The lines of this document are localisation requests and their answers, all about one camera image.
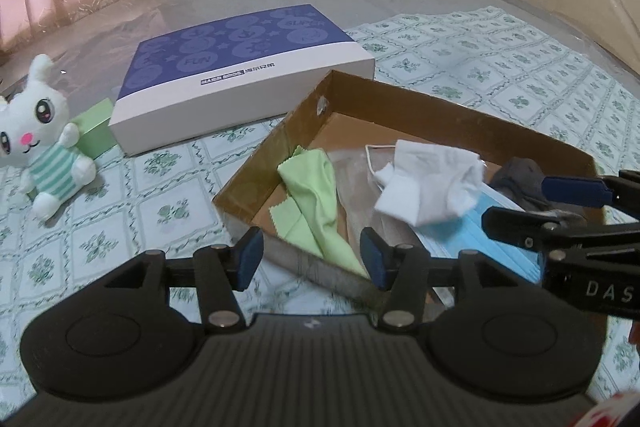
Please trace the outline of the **grey cloth face mask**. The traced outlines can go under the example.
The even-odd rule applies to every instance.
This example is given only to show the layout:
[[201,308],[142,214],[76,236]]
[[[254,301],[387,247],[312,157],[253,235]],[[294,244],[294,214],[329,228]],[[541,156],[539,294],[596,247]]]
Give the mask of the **grey cloth face mask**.
[[567,227],[583,227],[587,219],[582,208],[551,202],[542,194],[544,173],[533,159],[512,157],[491,178],[489,185],[535,215],[559,220]]

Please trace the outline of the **blue surgical mask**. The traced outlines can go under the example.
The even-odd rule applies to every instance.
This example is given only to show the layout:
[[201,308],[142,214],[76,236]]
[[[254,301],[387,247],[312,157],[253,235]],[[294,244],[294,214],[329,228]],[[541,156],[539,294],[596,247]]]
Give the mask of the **blue surgical mask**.
[[529,282],[540,280],[535,242],[512,232],[522,210],[485,182],[485,161],[464,148],[398,140],[364,148],[380,195],[374,210],[393,218],[433,256],[479,251]]

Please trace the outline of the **white cloth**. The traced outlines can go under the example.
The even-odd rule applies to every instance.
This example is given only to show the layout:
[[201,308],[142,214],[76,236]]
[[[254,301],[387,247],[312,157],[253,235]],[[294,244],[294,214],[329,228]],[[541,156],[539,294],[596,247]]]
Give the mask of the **white cloth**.
[[374,209],[412,227],[456,220],[478,203],[484,174],[470,150],[399,140],[393,160],[373,173],[382,188]]

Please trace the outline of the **clear mesh plastic bag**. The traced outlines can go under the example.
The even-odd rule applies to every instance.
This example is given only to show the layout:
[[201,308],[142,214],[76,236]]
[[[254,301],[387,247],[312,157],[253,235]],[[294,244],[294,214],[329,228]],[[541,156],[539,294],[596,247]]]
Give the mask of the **clear mesh plastic bag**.
[[360,233],[371,227],[387,244],[401,239],[401,229],[390,217],[374,209],[381,190],[369,171],[362,148],[334,150],[329,153],[335,173],[337,197],[346,218],[346,233],[350,246],[360,253]]

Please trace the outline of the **green microfiber cloth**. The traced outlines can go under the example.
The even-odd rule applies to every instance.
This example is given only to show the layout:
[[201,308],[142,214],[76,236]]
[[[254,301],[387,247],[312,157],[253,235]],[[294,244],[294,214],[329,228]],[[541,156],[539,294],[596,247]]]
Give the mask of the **green microfiber cloth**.
[[326,152],[298,146],[277,172],[286,197],[270,207],[269,214],[279,239],[367,279],[367,271],[337,228],[335,171]]

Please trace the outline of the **brown cardboard tray box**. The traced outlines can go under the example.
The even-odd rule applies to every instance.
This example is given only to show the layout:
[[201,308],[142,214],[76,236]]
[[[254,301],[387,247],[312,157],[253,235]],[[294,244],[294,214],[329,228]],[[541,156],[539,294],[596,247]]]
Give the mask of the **brown cardboard tray box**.
[[253,225],[268,260],[376,309],[384,296],[359,252],[372,228],[390,244],[456,227],[483,209],[514,158],[547,176],[594,176],[593,158],[442,98],[331,72],[215,196],[234,239]]

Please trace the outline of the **green small box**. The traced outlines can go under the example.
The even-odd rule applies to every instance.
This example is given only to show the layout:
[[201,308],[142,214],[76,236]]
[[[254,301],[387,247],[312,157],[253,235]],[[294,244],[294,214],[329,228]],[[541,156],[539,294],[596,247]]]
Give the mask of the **green small box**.
[[112,101],[104,98],[70,120],[79,130],[77,148],[81,153],[96,159],[116,145],[110,129],[113,108]]

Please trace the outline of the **purple white flat box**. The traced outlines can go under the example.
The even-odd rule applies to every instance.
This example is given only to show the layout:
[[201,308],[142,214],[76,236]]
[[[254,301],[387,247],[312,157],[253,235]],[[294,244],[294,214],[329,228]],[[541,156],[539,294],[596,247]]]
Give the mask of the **purple white flat box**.
[[228,17],[140,42],[110,129],[136,156],[291,112],[329,72],[374,71],[372,54],[310,4]]

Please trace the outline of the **white bunny plush toy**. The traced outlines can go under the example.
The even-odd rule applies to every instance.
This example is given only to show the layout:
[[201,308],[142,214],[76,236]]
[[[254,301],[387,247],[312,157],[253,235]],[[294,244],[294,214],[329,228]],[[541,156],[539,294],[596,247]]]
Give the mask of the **white bunny plush toy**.
[[64,95],[48,85],[53,62],[37,55],[21,92],[1,100],[1,165],[20,172],[32,213],[46,222],[96,179],[96,163],[78,148],[80,131]]

